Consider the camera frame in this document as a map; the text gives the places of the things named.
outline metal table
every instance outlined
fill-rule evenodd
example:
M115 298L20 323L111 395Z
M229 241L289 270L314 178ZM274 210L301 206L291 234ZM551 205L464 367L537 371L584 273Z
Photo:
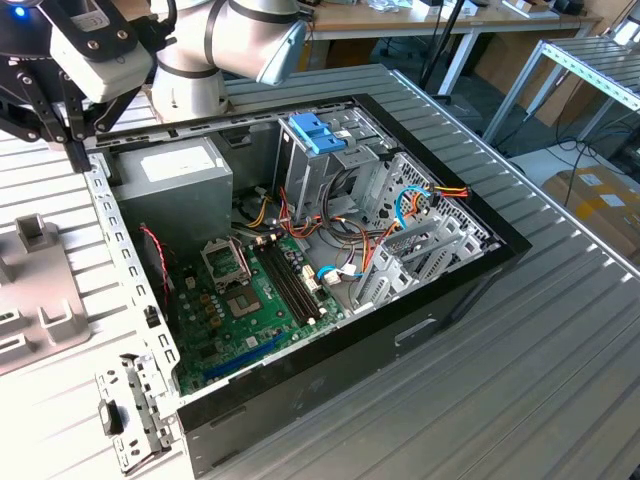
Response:
M241 111L373 95L534 247L463 322L210 478L626 478L633 471L637 270L397 72L371 65L301 73L277 89L236 81L229 90ZM153 122L144 99L124 121L118 128ZM84 178L44 147L0 142L0 221L6 228L39 211L59 225L93 336L0 378L3 473L116 479L93 372L113 355L136 352L140 340ZM189 462L175 444L134 478L190 478Z
M543 102L562 70L566 69L605 93L609 98L578 136L584 140L617 101L631 110L640 109L640 52L621 47L607 37L540 41L487 127L483 139L491 143L504 124L543 57L557 63L529 112Z

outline gray power supply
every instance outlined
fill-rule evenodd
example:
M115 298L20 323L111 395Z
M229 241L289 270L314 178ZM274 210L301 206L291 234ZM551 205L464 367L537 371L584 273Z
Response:
M123 153L115 168L122 185L113 193L127 225L144 223L178 255L229 234L233 173L209 138Z

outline yellow cable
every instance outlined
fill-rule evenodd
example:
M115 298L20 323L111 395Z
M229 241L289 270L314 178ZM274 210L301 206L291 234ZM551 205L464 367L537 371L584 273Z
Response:
M267 212L267 203L269 202L269 199L267 197L264 198L264 200L262 201L262 207L260 208L260 214L258 215L258 218L256 218L253 222L248 223L247 227L249 228L255 228L258 225L260 225L263 221L264 221L264 216Z

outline expansion slot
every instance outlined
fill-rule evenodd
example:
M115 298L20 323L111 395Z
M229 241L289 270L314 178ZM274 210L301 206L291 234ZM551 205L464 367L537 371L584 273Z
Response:
M243 353L233 360L229 360L222 365L217 365L213 368L205 370L203 376L205 380L213 380L216 377L222 377L223 375L233 372L235 369L240 368L248 363L263 357L267 353L275 350L278 342L284 337L284 333L281 333L277 337L272 338L264 345L254 348L253 350Z
M264 245L254 249L256 258L265 269L278 293L289 307L298 326L309 320L318 320L320 311L307 288L292 271L282 250L276 245Z

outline cardboard box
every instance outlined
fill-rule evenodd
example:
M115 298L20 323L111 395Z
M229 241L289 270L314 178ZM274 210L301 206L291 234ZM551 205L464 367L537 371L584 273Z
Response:
M540 13L549 10L549 3L545 0L507 0L518 10L526 13Z
M571 171L559 172L542 186L564 203ZM640 265L640 194L602 166L576 170L567 208L589 230Z

